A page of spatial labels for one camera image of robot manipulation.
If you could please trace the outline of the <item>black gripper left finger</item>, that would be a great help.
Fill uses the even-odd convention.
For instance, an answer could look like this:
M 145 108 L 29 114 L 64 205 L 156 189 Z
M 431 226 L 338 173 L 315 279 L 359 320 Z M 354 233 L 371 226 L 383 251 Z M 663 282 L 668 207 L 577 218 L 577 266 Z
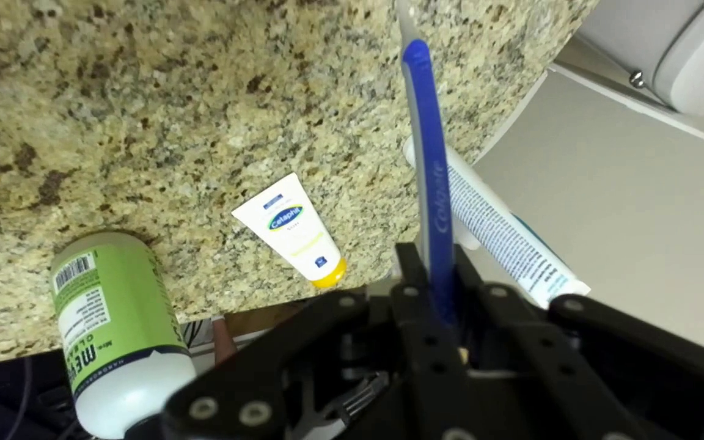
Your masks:
M 464 366 L 433 311 L 417 249 L 382 294 L 302 304 L 228 361 L 181 387 L 125 440 L 449 440 L 466 430 Z

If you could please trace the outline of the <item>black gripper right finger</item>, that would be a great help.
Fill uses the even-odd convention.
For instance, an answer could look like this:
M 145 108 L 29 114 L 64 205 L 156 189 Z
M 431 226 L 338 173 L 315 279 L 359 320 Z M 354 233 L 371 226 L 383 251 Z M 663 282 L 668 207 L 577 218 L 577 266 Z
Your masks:
M 704 440 L 704 344 L 575 290 L 544 307 L 454 256 L 469 364 L 514 382 L 548 440 Z

